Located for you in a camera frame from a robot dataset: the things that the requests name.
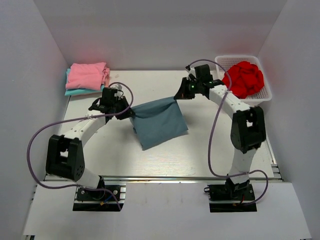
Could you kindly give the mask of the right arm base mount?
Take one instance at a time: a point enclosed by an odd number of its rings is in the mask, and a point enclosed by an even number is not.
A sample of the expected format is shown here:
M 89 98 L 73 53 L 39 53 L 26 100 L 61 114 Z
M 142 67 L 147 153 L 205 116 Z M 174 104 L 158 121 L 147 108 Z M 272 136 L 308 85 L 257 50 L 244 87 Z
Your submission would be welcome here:
M 225 184 L 210 184 L 203 189 L 208 195 L 210 213 L 250 213 L 257 212 L 253 186 L 232 195 Z

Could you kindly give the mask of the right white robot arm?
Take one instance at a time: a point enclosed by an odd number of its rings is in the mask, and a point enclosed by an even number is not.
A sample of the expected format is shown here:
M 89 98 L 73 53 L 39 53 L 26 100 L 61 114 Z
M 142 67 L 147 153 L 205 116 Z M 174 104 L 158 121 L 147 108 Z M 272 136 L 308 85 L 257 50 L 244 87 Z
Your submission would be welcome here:
M 232 91 L 232 83 L 214 79 L 208 64 L 192 67 L 187 65 L 187 76 L 174 96 L 175 100 L 191 100 L 197 94 L 217 104 L 231 119 L 230 140 L 234 147 L 231 168 L 225 179 L 226 195 L 236 200 L 249 184 L 249 174 L 253 157 L 262 142 L 266 140 L 264 112 L 261 107 L 252 107 L 243 102 Z

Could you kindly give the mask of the blue-grey t-shirt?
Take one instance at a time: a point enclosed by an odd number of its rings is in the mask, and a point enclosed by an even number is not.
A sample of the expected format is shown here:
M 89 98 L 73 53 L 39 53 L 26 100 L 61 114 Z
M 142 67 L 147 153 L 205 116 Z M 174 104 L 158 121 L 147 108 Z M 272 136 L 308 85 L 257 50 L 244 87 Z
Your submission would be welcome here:
M 130 121 L 144 151 L 188 131 L 178 102 L 172 96 L 134 106 L 132 110 L 134 116 Z

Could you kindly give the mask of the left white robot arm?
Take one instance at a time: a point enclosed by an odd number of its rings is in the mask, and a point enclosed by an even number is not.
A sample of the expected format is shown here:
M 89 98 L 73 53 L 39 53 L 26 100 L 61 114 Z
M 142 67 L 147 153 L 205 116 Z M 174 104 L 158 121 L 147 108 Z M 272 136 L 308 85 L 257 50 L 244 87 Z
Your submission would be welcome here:
M 102 96 L 93 101 L 86 116 L 61 135 L 52 135 L 48 141 L 46 173 L 69 179 L 88 188 L 88 193 L 99 200 L 105 196 L 103 177 L 85 166 L 84 146 L 112 118 L 128 119 L 135 115 L 122 87 L 116 82 L 102 90 Z

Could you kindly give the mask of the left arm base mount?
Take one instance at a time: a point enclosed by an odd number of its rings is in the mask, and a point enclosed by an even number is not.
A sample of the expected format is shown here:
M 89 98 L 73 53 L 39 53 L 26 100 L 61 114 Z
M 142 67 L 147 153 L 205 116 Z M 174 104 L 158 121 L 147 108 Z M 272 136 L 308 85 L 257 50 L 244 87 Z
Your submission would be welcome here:
M 105 185 L 105 188 L 112 193 L 77 188 L 72 210 L 74 212 L 120 212 L 120 208 L 125 203 L 126 185 L 112 183 Z M 117 199 L 120 208 L 112 195 Z

